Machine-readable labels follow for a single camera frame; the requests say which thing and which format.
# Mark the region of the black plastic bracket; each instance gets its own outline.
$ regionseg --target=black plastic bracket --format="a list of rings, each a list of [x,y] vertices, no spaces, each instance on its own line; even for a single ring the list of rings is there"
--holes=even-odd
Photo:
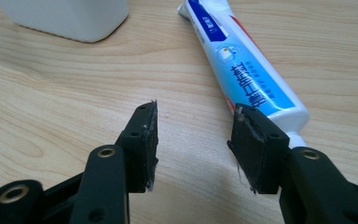
[[[258,193],[277,193],[286,223],[358,223],[358,188],[322,152],[290,149],[259,110],[236,105],[229,148]]]
[[[84,173],[43,191],[34,180],[0,188],[0,223],[130,223],[131,192],[153,187],[157,102],[137,107],[114,145],[89,154]]]

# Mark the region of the toothpaste tube cap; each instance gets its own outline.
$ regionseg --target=toothpaste tube cap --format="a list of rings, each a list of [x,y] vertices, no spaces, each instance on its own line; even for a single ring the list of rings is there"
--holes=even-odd
[[[290,138],[289,147],[291,149],[293,149],[295,147],[306,147],[307,146],[307,143],[305,143],[304,139],[297,133],[288,133],[287,135]]]

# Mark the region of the wooden table surface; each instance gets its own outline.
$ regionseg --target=wooden table surface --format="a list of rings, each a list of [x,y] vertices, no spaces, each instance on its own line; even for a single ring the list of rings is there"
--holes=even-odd
[[[0,9],[0,187],[48,189],[113,144],[136,106],[158,100],[155,188],[132,223],[283,223],[227,148],[232,116],[179,0],[129,0],[130,16],[85,44],[14,24]],[[358,1],[240,1],[237,18],[310,111],[301,132],[358,184]]]

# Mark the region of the wooden table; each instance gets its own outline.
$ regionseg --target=wooden table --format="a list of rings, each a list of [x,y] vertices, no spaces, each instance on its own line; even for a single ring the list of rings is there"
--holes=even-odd
[[[129,0],[94,44],[14,24],[0,10],[0,187],[48,189],[113,144],[136,106],[158,100],[155,188],[132,194],[132,223],[283,223],[227,148],[232,116],[180,1]],[[248,33],[310,110],[302,136],[358,184],[358,1],[240,1]]]

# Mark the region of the toothpaste tube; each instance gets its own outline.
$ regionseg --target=toothpaste tube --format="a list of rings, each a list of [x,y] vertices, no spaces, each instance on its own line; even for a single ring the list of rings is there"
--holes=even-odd
[[[190,19],[228,106],[258,108],[290,137],[290,148],[305,147],[299,131],[307,108],[280,77],[235,18],[226,0],[185,0],[178,12]]]

